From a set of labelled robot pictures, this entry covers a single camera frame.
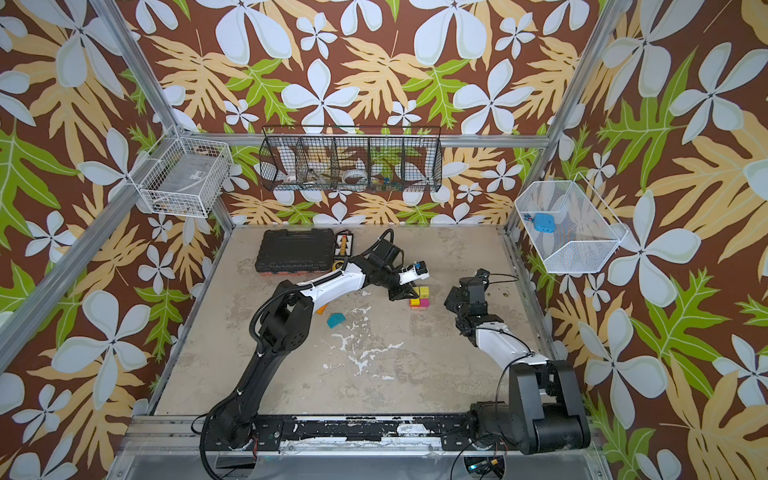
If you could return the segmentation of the teal wood block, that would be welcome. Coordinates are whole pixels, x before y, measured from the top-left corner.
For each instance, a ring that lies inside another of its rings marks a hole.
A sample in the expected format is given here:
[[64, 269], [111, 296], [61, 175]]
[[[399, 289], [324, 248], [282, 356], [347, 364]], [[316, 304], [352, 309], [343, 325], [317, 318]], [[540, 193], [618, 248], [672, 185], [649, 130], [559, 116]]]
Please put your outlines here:
[[328, 318], [327, 325], [329, 328], [333, 329], [342, 325], [345, 321], [346, 316], [344, 314], [334, 313]]

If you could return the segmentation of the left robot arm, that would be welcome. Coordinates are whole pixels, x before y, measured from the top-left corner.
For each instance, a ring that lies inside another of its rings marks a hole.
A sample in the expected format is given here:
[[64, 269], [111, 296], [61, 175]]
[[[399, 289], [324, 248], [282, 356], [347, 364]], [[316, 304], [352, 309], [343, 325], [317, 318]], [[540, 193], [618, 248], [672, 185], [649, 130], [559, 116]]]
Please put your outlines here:
[[283, 281], [253, 315], [249, 334], [254, 354], [233, 391], [206, 414], [200, 430], [200, 449], [242, 450], [251, 442], [252, 424], [262, 398], [288, 354], [308, 338], [316, 311], [332, 301], [369, 285], [387, 290], [391, 301], [416, 299], [415, 283], [429, 277], [425, 261], [397, 265], [403, 250], [387, 229], [374, 244], [350, 257], [337, 270], [312, 280]]

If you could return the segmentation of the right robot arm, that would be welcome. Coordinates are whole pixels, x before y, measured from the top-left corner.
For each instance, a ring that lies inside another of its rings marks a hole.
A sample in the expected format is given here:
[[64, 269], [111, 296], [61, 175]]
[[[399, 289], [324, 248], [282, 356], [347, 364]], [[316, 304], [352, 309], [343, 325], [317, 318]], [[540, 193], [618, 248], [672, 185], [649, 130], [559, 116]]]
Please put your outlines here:
[[502, 440], [526, 455], [589, 447], [590, 426], [573, 367], [534, 351], [489, 311], [491, 276], [479, 269], [460, 278], [444, 302], [456, 315], [459, 333], [501, 368], [497, 386], [508, 386], [505, 401], [495, 397], [471, 405], [470, 437]]

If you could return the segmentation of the black and red tool case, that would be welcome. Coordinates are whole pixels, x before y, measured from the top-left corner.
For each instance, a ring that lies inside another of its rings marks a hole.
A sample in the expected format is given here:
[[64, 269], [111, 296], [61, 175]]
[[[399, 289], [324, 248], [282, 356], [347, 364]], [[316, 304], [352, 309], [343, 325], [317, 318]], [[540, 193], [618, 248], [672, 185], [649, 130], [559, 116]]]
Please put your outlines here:
[[255, 269], [259, 273], [327, 272], [334, 258], [331, 229], [264, 232]]

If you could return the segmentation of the blue object in basket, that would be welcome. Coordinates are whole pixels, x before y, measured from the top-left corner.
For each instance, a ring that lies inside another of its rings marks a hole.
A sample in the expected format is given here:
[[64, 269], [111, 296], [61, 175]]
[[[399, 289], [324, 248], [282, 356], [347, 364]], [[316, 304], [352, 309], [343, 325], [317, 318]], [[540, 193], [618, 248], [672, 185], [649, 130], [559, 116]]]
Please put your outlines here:
[[533, 216], [533, 226], [537, 232], [547, 234], [553, 234], [557, 228], [554, 217], [547, 213], [536, 213]]

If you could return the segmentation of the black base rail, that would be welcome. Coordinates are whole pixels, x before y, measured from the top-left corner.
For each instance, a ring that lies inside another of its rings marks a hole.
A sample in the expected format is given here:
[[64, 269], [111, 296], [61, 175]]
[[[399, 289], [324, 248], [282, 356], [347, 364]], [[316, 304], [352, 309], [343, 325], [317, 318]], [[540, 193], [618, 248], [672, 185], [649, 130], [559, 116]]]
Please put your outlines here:
[[411, 450], [458, 452], [494, 446], [469, 413], [393, 415], [262, 415], [250, 427], [258, 452]]

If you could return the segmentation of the aluminium frame post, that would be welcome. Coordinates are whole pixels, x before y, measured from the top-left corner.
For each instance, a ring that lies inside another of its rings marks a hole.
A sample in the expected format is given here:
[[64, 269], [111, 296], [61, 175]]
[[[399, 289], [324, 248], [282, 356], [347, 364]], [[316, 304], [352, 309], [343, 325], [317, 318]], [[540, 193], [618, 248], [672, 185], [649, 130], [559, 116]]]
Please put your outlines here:
[[[158, 115], [160, 123], [164, 127], [164, 132], [172, 127], [177, 127], [191, 133], [176, 119], [169, 101], [166, 99], [159, 82], [151, 71], [146, 57], [141, 52], [137, 41], [132, 37], [117, 3], [114, 1], [93, 1], [91, 4], [99, 18], [105, 21], [109, 27], [109, 31], [115, 38], [122, 57], [131, 70], [137, 86], [143, 91], [154, 113]], [[225, 231], [230, 232], [233, 230], [234, 224], [220, 197], [214, 204], [210, 214], [215, 215]]]

